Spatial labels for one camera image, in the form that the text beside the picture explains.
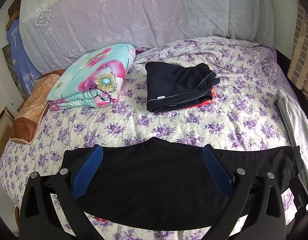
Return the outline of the beige patterned curtain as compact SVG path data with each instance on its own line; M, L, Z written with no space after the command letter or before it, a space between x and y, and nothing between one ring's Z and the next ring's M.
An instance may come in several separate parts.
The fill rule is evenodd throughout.
M288 78L308 97L308 15L301 3L298 4Z

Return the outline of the red folded garment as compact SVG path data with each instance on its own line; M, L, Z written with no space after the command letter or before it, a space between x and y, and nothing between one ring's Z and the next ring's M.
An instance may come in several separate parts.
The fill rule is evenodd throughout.
M190 106L188 106L186 108L199 107L199 106L211 103L215 96L216 96L215 90L212 87L211 90L204 97L201 98L201 102L200 103L198 103L196 105L190 105Z

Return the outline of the floral teal folded quilt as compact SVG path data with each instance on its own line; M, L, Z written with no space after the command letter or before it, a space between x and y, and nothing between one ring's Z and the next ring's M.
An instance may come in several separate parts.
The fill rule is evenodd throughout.
M115 44L83 55L49 92L50 108L99 108L116 103L135 57L136 50L130 44Z

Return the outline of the blue patterned pillow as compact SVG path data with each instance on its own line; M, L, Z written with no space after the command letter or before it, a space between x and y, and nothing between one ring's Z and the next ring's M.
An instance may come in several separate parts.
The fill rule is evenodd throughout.
M11 59L16 76L26 96L30 96L41 73L31 62L24 49L19 30L19 18L13 20L6 32L6 39L10 44Z

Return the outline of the folded dark navy pants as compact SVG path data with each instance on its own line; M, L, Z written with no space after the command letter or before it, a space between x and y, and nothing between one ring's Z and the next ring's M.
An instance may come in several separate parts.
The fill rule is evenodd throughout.
M205 63L181 67L163 62L149 62L146 109L151 113L169 112L201 102L220 79Z

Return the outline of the purple floral bedspread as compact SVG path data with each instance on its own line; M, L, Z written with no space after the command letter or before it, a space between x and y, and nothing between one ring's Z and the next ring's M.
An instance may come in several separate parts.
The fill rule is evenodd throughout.
M182 67L207 64L221 80L214 89L215 98L198 107L148 112L148 62ZM279 89L292 93L271 46L224 38L172 42L135 58L117 103L48 111L32 144L8 142L0 163L0 182L20 205L31 172L53 174L60 168L65 150L94 144L130 146L157 137L234 151L288 145L285 127L274 106Z

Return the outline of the brown orange pillow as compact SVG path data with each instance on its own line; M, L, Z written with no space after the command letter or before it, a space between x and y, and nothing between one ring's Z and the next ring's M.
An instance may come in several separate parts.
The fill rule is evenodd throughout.
M43 115L49 108L47 96L64 72L61 69L38 78L31 95L13 121L10 134L12 141L27 145L33 143Z

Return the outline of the wooden picture frame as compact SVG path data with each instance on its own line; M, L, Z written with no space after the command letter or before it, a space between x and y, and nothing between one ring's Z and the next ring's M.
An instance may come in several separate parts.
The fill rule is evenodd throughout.
M13 120L14 116L10 113L7 107L4 107L0 113L0 162L6 144L10 139Z

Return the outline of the grey garment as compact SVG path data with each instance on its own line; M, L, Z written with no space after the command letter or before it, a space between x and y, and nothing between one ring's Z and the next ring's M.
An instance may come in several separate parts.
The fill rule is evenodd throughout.
M275 98L290 144L300 148L308 188L308 119L300 105L283 90L279 89Z

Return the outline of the black pants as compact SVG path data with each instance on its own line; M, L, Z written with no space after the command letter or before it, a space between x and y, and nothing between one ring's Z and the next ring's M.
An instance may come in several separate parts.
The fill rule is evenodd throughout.
M272 172L280 193L302 170L299 146L229 151L152 137L140 144L102 147L103 158L87 190L76 200L86 214L138 229L183 231L212 226L228 204L210 175L208 148L235 172Z

